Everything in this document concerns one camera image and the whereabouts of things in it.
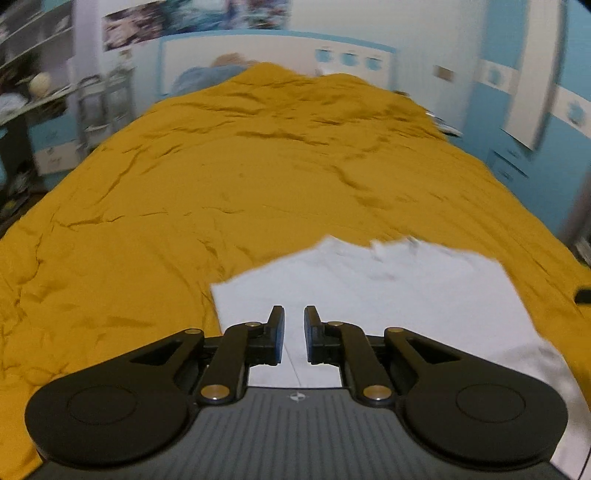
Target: blue pillow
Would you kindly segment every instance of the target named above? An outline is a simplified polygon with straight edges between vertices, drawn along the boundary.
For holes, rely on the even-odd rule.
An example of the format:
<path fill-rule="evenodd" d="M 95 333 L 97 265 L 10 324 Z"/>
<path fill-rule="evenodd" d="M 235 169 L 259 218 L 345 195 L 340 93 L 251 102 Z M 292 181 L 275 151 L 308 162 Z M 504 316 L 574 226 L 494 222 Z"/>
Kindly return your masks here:
<path fill-rule="evenodd" d="M 221 65 L 219 67 L 193 67 L 182 72 L 174 81 L 170 96 L 186 95 L 204 88 L 219 85 L 244 72 L 243 65 Z"/>

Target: logo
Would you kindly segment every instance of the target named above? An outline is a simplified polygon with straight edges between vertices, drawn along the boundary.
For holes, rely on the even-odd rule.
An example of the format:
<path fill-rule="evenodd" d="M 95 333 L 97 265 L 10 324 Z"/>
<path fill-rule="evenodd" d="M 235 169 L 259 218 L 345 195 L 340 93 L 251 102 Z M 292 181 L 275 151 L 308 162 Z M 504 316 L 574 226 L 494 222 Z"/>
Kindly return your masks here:
<path fill-rule="evenodd" d="M 304 401 L 307 397 L 302 392 L 295 392 L 290 395 L 290 399 L 296 403 Z"/>

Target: dresser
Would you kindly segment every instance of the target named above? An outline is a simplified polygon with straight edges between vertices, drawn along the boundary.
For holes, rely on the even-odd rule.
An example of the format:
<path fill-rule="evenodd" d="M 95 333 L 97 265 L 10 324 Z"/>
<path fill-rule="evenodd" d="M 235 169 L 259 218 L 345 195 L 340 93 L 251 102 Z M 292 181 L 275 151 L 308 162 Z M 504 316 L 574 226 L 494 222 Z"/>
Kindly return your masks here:
<path fill-rule="evenodd" d="M 591 166 L 591 12 L 578 0 L 569 0 L 562 8 L 557 87 L 537 144 L 527 148 L 503 130 L 527 36 L 526 0 L 489 2 L 465 135 L 454 142 L 484 161 L 559 238 Z"/>

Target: white drawer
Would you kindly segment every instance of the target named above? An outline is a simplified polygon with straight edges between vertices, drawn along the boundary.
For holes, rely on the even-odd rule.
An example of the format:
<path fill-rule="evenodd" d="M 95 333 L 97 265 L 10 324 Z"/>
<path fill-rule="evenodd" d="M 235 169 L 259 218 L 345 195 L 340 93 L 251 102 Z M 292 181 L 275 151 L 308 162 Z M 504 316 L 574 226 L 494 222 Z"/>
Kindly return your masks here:
<path fill-rule="evenodd" d="M 64 143 L 45 148 L 35 153 L 35 164 L 39 175 L 47 175 L 62 170 L 71 170 L 80 163 L 76 142 Z"/>

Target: shelf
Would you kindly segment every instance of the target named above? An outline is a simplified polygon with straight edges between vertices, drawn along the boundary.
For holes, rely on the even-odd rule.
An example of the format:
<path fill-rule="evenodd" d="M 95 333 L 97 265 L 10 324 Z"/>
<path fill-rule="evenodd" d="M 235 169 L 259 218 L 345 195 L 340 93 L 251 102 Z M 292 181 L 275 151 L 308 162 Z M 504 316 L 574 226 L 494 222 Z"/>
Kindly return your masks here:
<path fill-rule="evenodd" d="M 37 22 L 39 22 L 39 20 L 41 20 L 43 17 L 45 17 L 47 14 L 43 13 L 43 12 L 38 12 L 37 15 L 35 15 L 34 18 L 30 19 L 27 23 L 25 23 L 24 25 L 18 27 L 14 32 L 12 32 L 9 36 L 7 36 L 4 40 L 2 40 L 0 42 L 0 45 L 2 45 L 3 43 L 7 42 L 8 40 L 10 40 L 11 37 L 14 37 L 15 35 L 18 35 L 22 30 L 24 30 L 27 27 L 30 27 L 31 25 L 36 24 Z"/>
<path fill-rule="evenodd" d="M 55 92 L 52 95 L 49 95 L 45 98 L 41 98 L 35 102 L 29 102 L 24 107 L 11 113 L 10 115 L 7 115 L 5 117 L 0 117 L 0 127 L 5 125 L 6 123 L 8 123 L 10 120 L 14 120 L 16 117 L 18 117 L 20 115 L 30 112 L 31 110 L 34 110 L 35 108 L 45 105 L 46 103 L 53 102 L 54 100 L 58 100 L 60 98 L 63 98 L 71 93 L 74 93 L 75 91 L 76 91 L 75 85 L 68 85 L 67 87 L 64 87 L 61 90 L 58 90 L 57 92 Z"/>
<path fill-rule="evenodd" d="M 21 57 L 24 57 L 25 55 L 27 55 L 28 53 L 31 53 L 33 50 L 35 50 L 36 48 L 39 48 L 41 45 L 51 41 L 51 40 L 55 40 L 58 37 L 61 37 L 62 35 L 64 35 L 65 33 L 71 32 L 72 30 L 74 30 L 74 27 L 68 27 L 63 29 L 62 31 L 58 32 L 58 33 L 54 33 L 52 36 L 47 37 L 45 40 L 40 41 L 39 43 L 36 43 L 35 45 L 33 45 L 32 47 L 29 47 L 28 49 L 20 52 L 18 55 L 16 55 L 15 57 L 11 58 L 10 60 L 6 61 L 4 64 L 2 64 L 0 66 L 0 70 L 5 69 L 6 67 L 10 66 L 11 64 L 15 63 L 18 59 L 20 59 Z"/>

